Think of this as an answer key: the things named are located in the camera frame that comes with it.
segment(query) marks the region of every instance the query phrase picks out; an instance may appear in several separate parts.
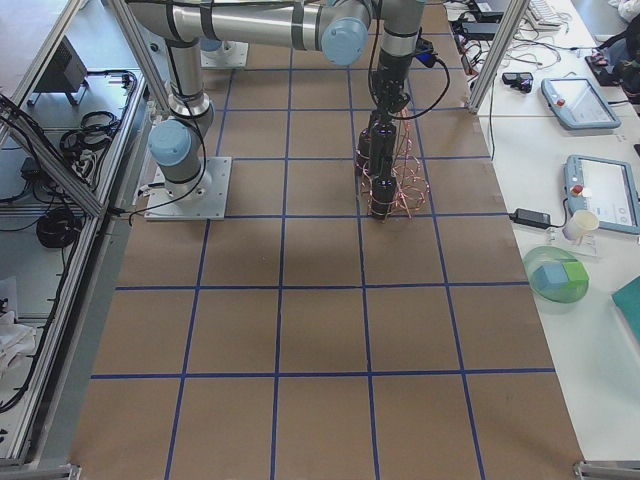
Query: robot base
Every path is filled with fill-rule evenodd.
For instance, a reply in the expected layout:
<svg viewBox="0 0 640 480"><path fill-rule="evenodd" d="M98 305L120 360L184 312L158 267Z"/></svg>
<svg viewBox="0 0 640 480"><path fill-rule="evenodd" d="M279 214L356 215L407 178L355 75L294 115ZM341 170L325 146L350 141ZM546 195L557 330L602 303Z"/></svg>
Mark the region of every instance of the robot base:
<svg viewBox="0 0 640 480"><path fill-rule="evenodd" d="M151 210L145 212L147 220L222 220L227 207L227 192L229 190L229 178L231 177L231 157L207 158L207 172L211 175L211 185L207 192L198 197L196 190L191 193L188 200L181 200L161 207L166 202L173 200L167 191L156 189L149 195L148 207ZM154 182L164 182L164 175L157 170Z"/></svg>
<svg viewBox="0 0 640 480"><path fill-rule="evenodd" d="M249 44L234 42L231 52L224 52L224 47L207 56L200 54L200 61L203 70L229 70L232 68L245 68L247 66L247 56L249 55Z"/></svg>

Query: plastic container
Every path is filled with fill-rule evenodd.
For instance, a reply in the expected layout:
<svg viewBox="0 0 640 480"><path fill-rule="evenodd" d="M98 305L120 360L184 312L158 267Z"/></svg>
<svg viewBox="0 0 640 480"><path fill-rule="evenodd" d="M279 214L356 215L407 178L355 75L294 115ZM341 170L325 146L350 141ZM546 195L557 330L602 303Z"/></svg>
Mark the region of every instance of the plastic container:
<svg viewBox="0 0 640 480"><path fill-rule="evenodd" d="M573 303L589 289L589 275L582 262L556 247L536 247L523 259L531 288L538 295L559 303Z"/></svg>

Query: black cylinder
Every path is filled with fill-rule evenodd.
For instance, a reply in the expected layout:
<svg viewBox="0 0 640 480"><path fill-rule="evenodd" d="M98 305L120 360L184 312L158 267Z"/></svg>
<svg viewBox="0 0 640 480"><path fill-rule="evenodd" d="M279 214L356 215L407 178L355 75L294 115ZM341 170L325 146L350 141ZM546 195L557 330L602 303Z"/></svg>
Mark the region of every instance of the black cylinder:
<svg viewBox="0 0 640 480"><path fill-rule="evenodd" d="M357 176L362 175L362 170L369 161L369 154L371 151L371 135L369 129L365 128L360 132L358 137L358 149L356 150L356 165L355 172Z"/></svg>
<svg viewBox="0 0 640 480"><path fill-rule="evenodd" d="M377 121L371 129L371 148L369 150L369 174L371 176L380 175L385 157L393 158L395 144L396 126L391 121Z"/></svg>
<svg viewBox="0 0 640 480"><path fill-rule="evenodd" d="M357 176L362 175L362 170L365 165L369 161L369 157L371 154L371 129L373 125L380 118L380 114L374 110L369 115L369 123L367 123L367 128L360 132L360 136L358 137L358 149L356 150L356 165L355 172Z"/></svg>
<svg viewBox="0 0 640 480"><path fill-rule="evenodd" d="M371 216L376 220L384 220L389 215L397 184L395 177L373 179L371 185Z"/></svg>

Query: power adapter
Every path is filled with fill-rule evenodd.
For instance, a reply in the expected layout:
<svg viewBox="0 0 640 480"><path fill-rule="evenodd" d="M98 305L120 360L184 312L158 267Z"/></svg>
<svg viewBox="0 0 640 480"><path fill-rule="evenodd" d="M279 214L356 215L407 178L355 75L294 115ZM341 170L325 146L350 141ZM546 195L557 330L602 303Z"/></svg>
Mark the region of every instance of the power adapter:
<svg viewBox="0 0 640 480"><path fill-rule="evenodd" d="M516 208L515 212L509 214L509 218L513 223L543 230L551 226L551 216L548 213L534 212L524 208Z"/></svg>

